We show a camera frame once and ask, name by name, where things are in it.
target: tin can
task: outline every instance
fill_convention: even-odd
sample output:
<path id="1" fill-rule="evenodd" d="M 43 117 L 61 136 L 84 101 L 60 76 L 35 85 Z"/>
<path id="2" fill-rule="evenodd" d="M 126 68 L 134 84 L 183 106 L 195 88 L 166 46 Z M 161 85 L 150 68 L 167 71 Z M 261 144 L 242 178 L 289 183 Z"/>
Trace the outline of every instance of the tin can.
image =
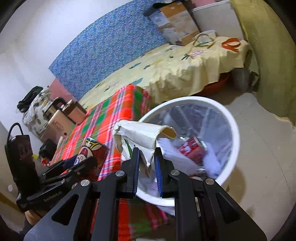
<path id="1" fill-rule="evenodd" d="M 184 156 L 194 161 L 196 164 L 202 162 L 207 153 L 206 144 L 198 137 L 191 137 L 178 148 Z"/>
<path id="2" fill-rule="evenodd" d="M 85 160 L 90 156 L 95 157 L 98 162 L 98 166 L 94 169 L 93 172 L 90 173 L 89 179 L 91 181 L 97 181 L 97 178 L 107 158 L 108 152 L 109 148 L 106 145 L 99 141 L 96 141 L 91 137 L 87 137 L 77 155 L 74 165 L 77 165 L 79 162 Z"/>

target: yellow bedsheet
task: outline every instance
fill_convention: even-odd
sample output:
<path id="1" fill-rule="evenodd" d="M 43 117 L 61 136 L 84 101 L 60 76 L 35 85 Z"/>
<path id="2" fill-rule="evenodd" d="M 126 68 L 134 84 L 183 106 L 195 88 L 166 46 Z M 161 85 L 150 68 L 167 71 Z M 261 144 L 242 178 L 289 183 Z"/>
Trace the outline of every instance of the yellow bedsheet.
<path id="1" fill-rule="evenodd" d="M 80 100 L 87 109 L 112 96 L 121 87 L 135 84 L 147 90 L 155 104 L 200 92 L 217 82 L 220 73 L 244 67 L 249 44 L 241 40 L 239 52 L 221 47 L 227 37 L 217 37 L 207 47 L 185 47 L 165 44 L 115 71 L 88 91 Z M 195 57 L 186 56 L 194 53 Z"/>

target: crushed paper cup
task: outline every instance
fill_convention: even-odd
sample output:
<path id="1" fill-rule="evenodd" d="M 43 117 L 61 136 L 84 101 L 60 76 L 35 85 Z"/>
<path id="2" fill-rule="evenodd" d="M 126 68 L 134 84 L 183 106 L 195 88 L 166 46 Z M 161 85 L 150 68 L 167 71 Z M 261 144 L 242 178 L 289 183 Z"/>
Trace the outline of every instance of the crushed paper cup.
<path id="1" fill-rule="evenodd" d="M 121 120 L 114 125 L 112 136 L 123 161 L 131 158 L 134 147 L 140 149 L 140 171 L 150 177 L 156 138 L 175 139 L 177 133 L 170 126 Z"/>

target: beige floor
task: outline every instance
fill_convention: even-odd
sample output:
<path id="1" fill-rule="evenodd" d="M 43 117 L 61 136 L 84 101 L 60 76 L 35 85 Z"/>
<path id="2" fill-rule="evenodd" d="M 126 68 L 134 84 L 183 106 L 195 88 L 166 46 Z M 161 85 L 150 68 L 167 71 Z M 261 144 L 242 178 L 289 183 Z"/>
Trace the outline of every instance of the beige floor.
<path id="1" fill-rule="evenodd" d="M 265 110 L 251 93 L 227 86 L 211 98 L 228 108 L 240 131 L 229 194 L 271 240 L 296 202 L 296 128 Z M 172 232 L 173 227 L 163 227 L 147 239 L 172 240 Z"/>

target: beige box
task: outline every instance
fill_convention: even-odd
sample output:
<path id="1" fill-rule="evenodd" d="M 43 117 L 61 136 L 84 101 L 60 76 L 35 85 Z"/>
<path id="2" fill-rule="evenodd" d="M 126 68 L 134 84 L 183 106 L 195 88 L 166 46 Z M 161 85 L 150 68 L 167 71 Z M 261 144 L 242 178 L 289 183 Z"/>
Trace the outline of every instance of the beige box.
<path id="1" fill-rule="evenodd" d="M 186 46 L 200 33 L 181 2 L 173 2 L 149 15 L 151 21 L 171 44 Z"/>

